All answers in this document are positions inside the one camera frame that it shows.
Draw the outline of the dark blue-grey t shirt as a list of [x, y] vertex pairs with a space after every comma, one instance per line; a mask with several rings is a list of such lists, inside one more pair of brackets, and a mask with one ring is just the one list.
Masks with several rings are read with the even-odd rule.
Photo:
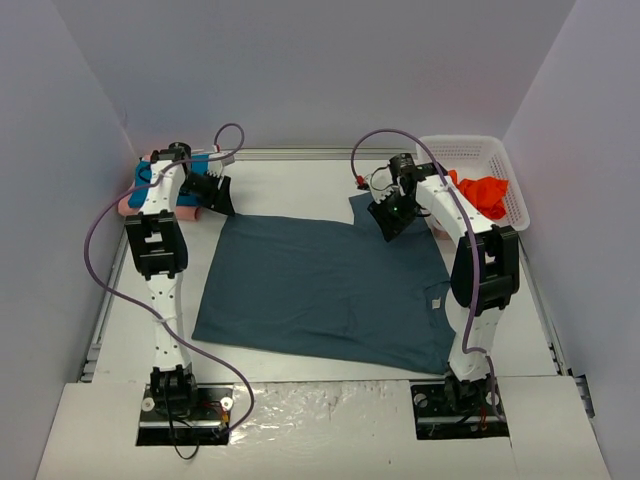
[[423, 219], [386, 241], [363, 195], [351, 223], [226, 220], [193, 338], [439, 375], [454, 333], [449, 274]]

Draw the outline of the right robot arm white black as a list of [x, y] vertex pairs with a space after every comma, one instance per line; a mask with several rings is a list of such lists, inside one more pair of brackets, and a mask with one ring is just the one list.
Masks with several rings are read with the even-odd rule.
[[520, 287], [518, 233], [484, 216], [459, 192], [438, 163], [417, 164], [409, 153], [385, 167], [388, 183], [370, 176], [368, 211], [389, 242], [422, 213], [455, 243], [450, 272], [454, 313], [464, 321], [455, 334], [448, 366], [456, 380], [443, 389], [446, 406], [465, 413], [480, 397], [475, 383], [494, 375], [489, 359], [502, 311]]

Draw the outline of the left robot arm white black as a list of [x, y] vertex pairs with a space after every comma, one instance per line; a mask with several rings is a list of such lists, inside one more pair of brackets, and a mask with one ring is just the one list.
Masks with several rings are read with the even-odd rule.
[[153, 186], [138, 213], [125, 217], [134, 265], [145, 280], [151, 308], [160, 315], [154, 327], [150, 396], [158, 414], [172, 419], [195, 415], [202, 396], [188, 349], [174, 339], [183, 327], [181, 286], [188, 266], [187, 245], [176, 214], [179, 193], [186, 191], [214, 212], [235, 214], [231, 179], [223, 174], [220, 153], [208, 156], [214, 167], [203, 173], [187, 164], [191, 159], [191, 147], [182, 142], [153, 151], [149, 159]]

